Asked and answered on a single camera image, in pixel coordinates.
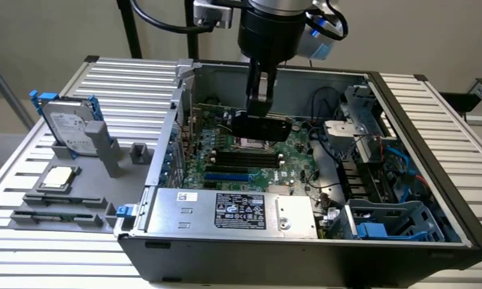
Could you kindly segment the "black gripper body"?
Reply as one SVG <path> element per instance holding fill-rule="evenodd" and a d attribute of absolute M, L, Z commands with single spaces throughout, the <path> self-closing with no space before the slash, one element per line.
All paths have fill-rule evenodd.
<path fill-rule="evenodd" d="M 238 45 L 259 64 L 279 64 L 294 58 L 306 25 L 306 14 L 278 16 L 255 8 L 241 13 Z"/>

